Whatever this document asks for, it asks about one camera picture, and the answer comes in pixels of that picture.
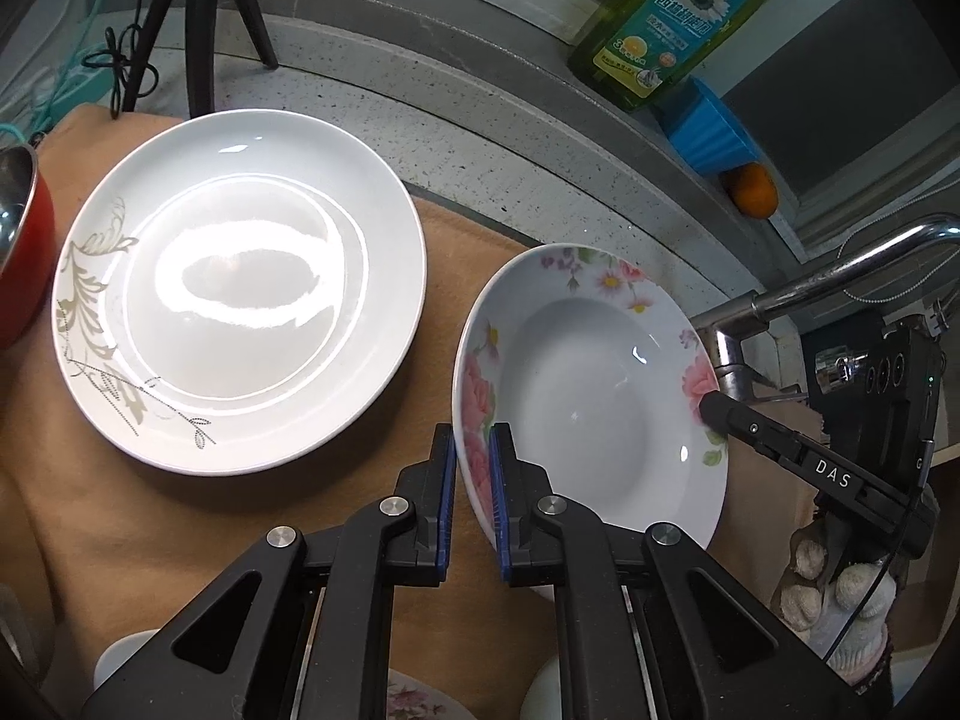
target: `tan tablecloth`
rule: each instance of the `tan tablecloth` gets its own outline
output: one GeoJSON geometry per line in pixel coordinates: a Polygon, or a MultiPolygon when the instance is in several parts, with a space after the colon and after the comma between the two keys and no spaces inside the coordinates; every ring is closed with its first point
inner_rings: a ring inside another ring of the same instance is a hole
{"type": "MultiPolygon", "coordinates": [[[[174,119],[74,111],[40,150],[64,240],[91,189],[125,154],[174,119]]],[[[253,476],[193,478],[152,469],[89,425],[61,381],[49,309],[0,358],[0,464],[16,480],[45,559],[59,618],[89,670],[123,635],[163,625],[272,526],[305,532],[344,521],[392,491],[397,471],[426,457],[450,419],[450,376],[477,293],[522,246],[429,202],[424,315],[406,361],[376,403],[328,445],[253,476]]],[[[819,436],[800,406],[779,411],[819,436]]],[[[712,552],[768,598],[810,496],[769,461],[737,447],[712,552]]],[[[517,717],[555,651],[553,608],[501,584],[493,551],[458,488],[449,579],[399,589],[391,666],[461,701],[481,720],[517,717]]]]}

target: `chrome faucet spout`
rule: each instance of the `chrome faucet spout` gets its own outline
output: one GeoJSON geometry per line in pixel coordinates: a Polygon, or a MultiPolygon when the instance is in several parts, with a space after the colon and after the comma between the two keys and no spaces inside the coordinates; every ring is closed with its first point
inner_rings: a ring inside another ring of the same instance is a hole
{"type": "Polygon", "coordinates": [[[746,293],[693,317],[691,322],[713,363],[720,389],[737,400],[754,398],[755,373],[744,362],[741,343],[765,332],[771,320],[834,295],[864,276],[938,244],[960,245],[960,215],[927,215],[814,274],[763,295],[746,293]]]}

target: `blue plastic container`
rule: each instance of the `blue plastic container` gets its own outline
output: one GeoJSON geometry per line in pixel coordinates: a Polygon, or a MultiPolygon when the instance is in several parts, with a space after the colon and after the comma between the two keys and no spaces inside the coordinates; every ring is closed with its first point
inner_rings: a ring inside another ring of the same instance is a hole
{"type": "Polygon", "coordinates": [[[758,162],[760,151],[730,108],[699,79],[664,100],[661,127],[683,160],[700,175],[758,162]]]}

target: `tripod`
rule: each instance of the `tripod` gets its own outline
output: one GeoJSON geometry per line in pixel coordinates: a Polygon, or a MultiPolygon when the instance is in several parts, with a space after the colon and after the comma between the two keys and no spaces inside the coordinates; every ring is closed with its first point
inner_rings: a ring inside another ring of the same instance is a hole
{"type": "MultiPolygon", "coordinates": [[[[263,23],[256,0],[234,0],[250,33],[257,56],[271,70],[277,69],[277,55],[263,23]]],[[[147,19],[140,30],[136,50],[131,57],[123,110],[133,111],[147,68],[147,60],[160,34],[160,25],[173,0],[152,0],[147,19]]],[[[184,31],[186,36],[186,94],[190,118],[213,112],[213,36],[217,23],[217,0],[186,0],[184,31]]]]}

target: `dish soap bottle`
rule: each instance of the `dish soap bottle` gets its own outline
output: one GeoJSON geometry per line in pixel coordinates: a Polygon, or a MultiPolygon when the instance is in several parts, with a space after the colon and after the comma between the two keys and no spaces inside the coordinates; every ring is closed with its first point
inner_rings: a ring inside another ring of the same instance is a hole
{"type": "Polygon", "coordinates": [[[630,111],[655,100],[764,0],[608,0],[570,56],[573,74],[630,111]]]}

